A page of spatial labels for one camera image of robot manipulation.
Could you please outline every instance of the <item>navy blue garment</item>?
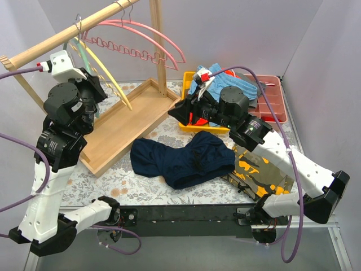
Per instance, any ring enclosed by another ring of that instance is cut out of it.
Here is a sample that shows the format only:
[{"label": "navy blue garment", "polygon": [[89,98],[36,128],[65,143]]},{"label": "navy blue garment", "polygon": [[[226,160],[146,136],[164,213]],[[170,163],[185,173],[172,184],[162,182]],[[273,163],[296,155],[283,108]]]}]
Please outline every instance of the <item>navy blue garment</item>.
[{"label": "navy blue garment", "polygon": [[136,174],[163,176],[174,189],[204,183],[235,170],[235,154],[208,132],[197,133],[183,148],[172,148],[150,139],[136,139],[130,151]]}]

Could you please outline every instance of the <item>pink hanger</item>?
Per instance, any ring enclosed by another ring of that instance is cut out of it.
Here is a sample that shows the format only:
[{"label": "pink hanger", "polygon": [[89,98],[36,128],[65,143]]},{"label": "pink hanger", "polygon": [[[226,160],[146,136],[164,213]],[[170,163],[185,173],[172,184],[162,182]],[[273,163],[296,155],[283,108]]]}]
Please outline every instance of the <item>pink hanger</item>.
[{"label": "pink hanger", "polygon": [[[167,51],[165,50],[159,43],[157,43],[155,40],[153,40],[152,38],[148,37],[147,35],[145,35],[144,33],[136,30],[136,29],[133,29],[131,27],[127,27],[127,26],[124,26],[123,23],[127,23],[127,24],[132,24],[132,25],[137,25],[139,27],[143,27],[143,28],[146,28],[150,31],[152,31],[153,33],[157,33],[159,36],[161,36],[162,38],[164,38],[166,41],[168,41],[171,45],[174,46],[174,48],[180,53],[180,56],[182,58],[182,60],[175,60],[173,58],[173,56]],[[116,45],[114,44],[114,42],[112,41],[108,41],[108,42],[105,42],[103,41],[100,37],[97,37],[97,38],[88,38],[87,35],[88,35],[88,30],[84,32],[84,36],[83,36],[83,39],[86,41],[86,42],[89,42],[89,43],[95,43],[97,44],[99,47],[105,47],[107,48],[108,50],[111,50],[111,51],[118,51],[119,53],[121,54],[128,54],[130,56],[133,56],[133,57],[139,57],[143,60],[148,60],[148,59],[151,59],[152,60],[152,63],[155,63],[155,64],[159,64],[160,61],[167,61],[168,58],[170,59],[170,61],[173,63],[173,67],[171,66],[168,66],[168,65],[165,65],[166,68],[170,68],[170,69],[175,69],[175,70],[178,70],[178,65],[177,63],[185,63],[186,62],[186,59],[183,55],[183,52],[180,50],[180,48],[172,41],[170,40],[167,36],[165,36],[164,34],[160,33],[159,31],[147,26],[147,25],[144,25],[144,24],[141,24],[141,23],[137,23],[137,22],[134,22],[134,21],[127,21],[127,20],[108,20],[108,21],[103,21],[101,23],[99,23],[98,25],[110,25],[110,26],[114,26],[114,27],[119,27],[119,28],[124,28],[126,30],[129,30],[133,33],[136,33],[138,35],[140,35],[141,37],[145,38],[146,40],[150,41],[152,44],[154,44],[155,46],[157,46],[160,50],[162,50],[164,53],[165,53],[165,57],[164,58],[161,58],[160,57],[160,54],[155,52],[154,53],[154,56],[153,55],[150,55],[146,50],[143,50],[142,53],[137,50],[137,49],[129,49],[128,47],[126,46],[122,46],[122,45]]]}]

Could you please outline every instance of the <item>table surface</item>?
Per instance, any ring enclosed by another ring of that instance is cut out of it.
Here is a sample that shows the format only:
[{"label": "table surface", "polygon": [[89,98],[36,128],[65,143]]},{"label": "table surface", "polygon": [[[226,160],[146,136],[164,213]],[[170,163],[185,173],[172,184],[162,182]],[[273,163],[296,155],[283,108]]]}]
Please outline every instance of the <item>table surface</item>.
[{"label": "table surface", "polygon": [[[124,93],[128,94],[140,84],[141,82],[121,83],[120,86]],[[167,87],[181,95],[182,81],[169,81]],[[104,90],[109,98],[100,104],[100,113],[119,101],[111,89],[104,88]],[[296,134],[290,121],[283,125],[283,129],[290,144],[297,148]],[[171,147],[180,148],[185,146],[193,135],[194,133],[181,131],[176,119],[168,117],[146,137]],[[234,144],[228,134],[219,135],[219,138],[227,147],[232,147]],[[129,152],[100,178],[96,178],[79,162],[68,181],[61,205],[63,207],[84,206],[90,204],[92,199],[102,195],[115,198],[123,206],[253,202],[244,193],[239,194],[237,188],[220,177],[187,189],[174,190],[165,183],[161,176],[147,178],[135,174],[131,167]]]}]

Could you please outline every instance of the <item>blue cloth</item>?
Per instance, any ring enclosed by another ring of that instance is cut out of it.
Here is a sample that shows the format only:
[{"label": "blue cloth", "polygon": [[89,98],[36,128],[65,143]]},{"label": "blue cloth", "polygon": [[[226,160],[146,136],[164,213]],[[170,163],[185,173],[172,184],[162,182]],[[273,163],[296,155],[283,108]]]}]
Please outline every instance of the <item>blue cloth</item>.
[{"label": "blue cloth", "polygon": [[[203,66],[198,66],[197,71],[202,69]],[[221,70],[221,66],[218,63],[213,64],[209,67],[211,73],[215,73]],[[236,86],[243,91],[243,94],[246,95],[249,100],[254,100],[257,98],[257,87],[246,82],[237,77],[233,77],[225,74],[224,72],[214,77],[213,83],[209,86],[208,92],[212,97],[219,102],[219,96],[221,94],[221,90],[226,86]],[[193,80],[191,82],[190,89],[188,91],[189,94],[193,94],[197,88],[197,83]],[[219,126],[215,123],[209,123],[209,126]]]},{"label": "blue cloth", "polygon": [[136,174],[163,176],[174,189],[184,189],[235,170],[235,154],[208,132],[197,133],[183,148],[172,148],[150,139],[136,139],[130,161]]}]

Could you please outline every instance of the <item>metal hanger hook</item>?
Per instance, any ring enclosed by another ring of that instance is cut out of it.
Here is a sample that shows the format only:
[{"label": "metal hanger hook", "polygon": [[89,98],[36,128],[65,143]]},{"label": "metal hanger hook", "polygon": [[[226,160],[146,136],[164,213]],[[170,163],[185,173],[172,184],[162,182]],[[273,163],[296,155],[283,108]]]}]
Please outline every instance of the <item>metal hanger hook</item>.
[{"label": "metal hanger hook", "polygon": [[131,10],[129,11],[129,21],[131,21],[130,14],[133,11],[133,3],[131,2],[131,0],[128,0],[128,2],[131,4]]},{"label": "metal hanger hook", "polygon": [[115,1],[114,3],[117,3],[119,6],[121,6],[122,7],[122,9],[123,9],[123,15],[122,15],[122,18],[121,18],[121,21],[122,21],[122,27],[124,26],[123,25],[123,17],[124,17],[124,15],[125,15],[125,10],[124,10],[124,7],[121,5],[121,3],[119,3],[118,1]]},{"label": "metal hanger hook", "polygon": [[74,25],[77,27],[79,34],[78,34],[78,39],[80,40],[80,34],[81,34],[81,28],[82,28],[82,23],[81,23],[81,16],[80,14],[77,14],[77,17],[75,18],[75,23]]}]

